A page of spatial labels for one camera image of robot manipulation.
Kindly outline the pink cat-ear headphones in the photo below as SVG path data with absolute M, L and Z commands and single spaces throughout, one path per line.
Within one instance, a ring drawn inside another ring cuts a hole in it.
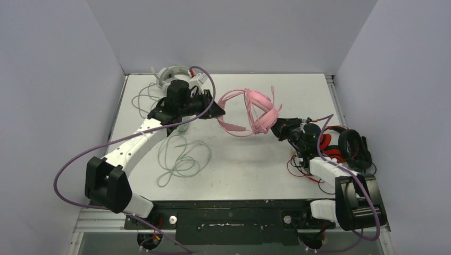
M 266 134 L 272 128 L 279 112 L 282 109 L 280 105 L 277 107 L 274 103 L 275 94 L 274 87 L 271 87 L 272 97 L 257 90 L 251 89 L 234 89 L 226 92 L 218 101 L 221 109 L 225 109 L 226 103 L 238 96 L 244 99 L 245 110 L 249 122 L 249 128 L 226 122 L 223 117 L 218 117 L 217 121 L 222 129 L 233 137 L 245 138 L 251 135 Z

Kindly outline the mint green headphones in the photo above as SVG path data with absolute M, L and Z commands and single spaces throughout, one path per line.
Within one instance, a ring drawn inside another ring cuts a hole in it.
M 212 159 L 212 149 L 206 142 L 186 139 L 188 128 L 189 124 L 177 127 L 157 150 L 158 165 L 164 170 L 156 179 L 159 188 L 166 187 L 173 177 L 197 176 Z

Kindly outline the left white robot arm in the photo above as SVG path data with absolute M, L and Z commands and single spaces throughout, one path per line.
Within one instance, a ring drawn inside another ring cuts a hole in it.
M 132 138 L 102 158 L 93 157 L 88 161 L 85 196 L 116 214 L 138 216 L 145 228 L 155 227 L 159 214 L 153 210 L 150 200 L 132 191 L 128 181 L 131 172 L 155 145 L 186 124 L 186 117 L 208 120 L 225 113 L 209 90 L 197 90 L 193 94 L 187 81 L 171 81 L 165 97 L 157 102 Z

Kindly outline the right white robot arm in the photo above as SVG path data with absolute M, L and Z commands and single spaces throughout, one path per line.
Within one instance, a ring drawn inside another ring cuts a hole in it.
M 374 163 L 364 136 L 341 125 L 322 129 L 310 118 L 278 118 L 271 131 L 293 147 L 294 167 L 303 177 L 334 188 L 332 200 L 315 200 L 301 212 L 305 226 L 324 219 L 353 231 L 387 223 L 377 180 L 368 172 Z

